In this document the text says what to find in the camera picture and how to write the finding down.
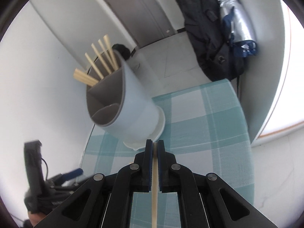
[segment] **black baseboard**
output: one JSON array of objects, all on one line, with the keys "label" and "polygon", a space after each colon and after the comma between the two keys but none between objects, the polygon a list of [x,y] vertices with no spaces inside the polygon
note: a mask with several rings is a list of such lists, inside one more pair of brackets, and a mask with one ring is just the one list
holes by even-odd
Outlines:
[{"label": "black baseboard", "polygon": [[178,29],[177,33],[185,32],[185,31],[186,31],[186,28],[184,27],[184,28]]}]

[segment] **blue umbrella strap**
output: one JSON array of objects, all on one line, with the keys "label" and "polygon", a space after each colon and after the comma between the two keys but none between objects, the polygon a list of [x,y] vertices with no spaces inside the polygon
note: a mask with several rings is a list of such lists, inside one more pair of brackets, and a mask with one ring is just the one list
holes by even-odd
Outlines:
[{"label": "blue umbrella strap", "polygon": [[225,40],[229,43],[230,47],[232,47],[234,40],[234,7],[231,8],[230,13],[224,16],[222,19],[222,31],[225,37]]},{"label": "blue umbrella strap", "polygon": [[244,40],[233,43],[233,52],[235,57],[248,57],[257,55],[257,44],[253,40]]}]

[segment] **black strap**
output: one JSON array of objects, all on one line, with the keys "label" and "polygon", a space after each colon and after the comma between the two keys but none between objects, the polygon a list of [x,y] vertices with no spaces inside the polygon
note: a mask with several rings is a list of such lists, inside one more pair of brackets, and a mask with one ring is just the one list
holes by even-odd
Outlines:
[{"label": "black strap", "polygon": [[239,97],[240,76],[237,77],[237,97]]}]

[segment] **cable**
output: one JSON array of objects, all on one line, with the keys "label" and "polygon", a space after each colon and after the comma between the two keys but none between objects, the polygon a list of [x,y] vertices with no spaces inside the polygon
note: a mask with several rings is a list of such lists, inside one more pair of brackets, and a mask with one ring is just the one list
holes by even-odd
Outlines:
[{"label": "cable", "polygon": [[10,213],[10,215],[11,215],[13,218],[15,218],[15,219],[21,221],[22,223],[24,222],[24,220],[22,220],[22,219],[20,219],[20,218],[17,218],[15,215],[12,215],[11,213]]},{"label": "cable", "polygon": [[45,166],[47,167],[47,174],[46,174],[46,176],[45,176],[45,181],[46,181],[46,180],[48,179],[49,167],[48,167],[46,161],[45,161],[43,158],[41,158],[41,160],[45,163]]}]

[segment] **floor tile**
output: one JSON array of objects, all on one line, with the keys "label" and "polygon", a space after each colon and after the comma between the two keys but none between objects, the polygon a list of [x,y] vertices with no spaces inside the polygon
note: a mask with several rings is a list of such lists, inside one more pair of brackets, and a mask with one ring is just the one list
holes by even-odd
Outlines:
[{"label": "floor tile", "polygon": [[292,221],[294,168],[288,137],[252,148],[254,206],[278,227]]},{"label": "floor tile", "polygon": [[293,218],[304,211],[304,128],[288,135],[294,167]]},{"label": "floor tile", "polygon": [[185,32],[139,49],[127,63],[152,97],[210,82]]}]

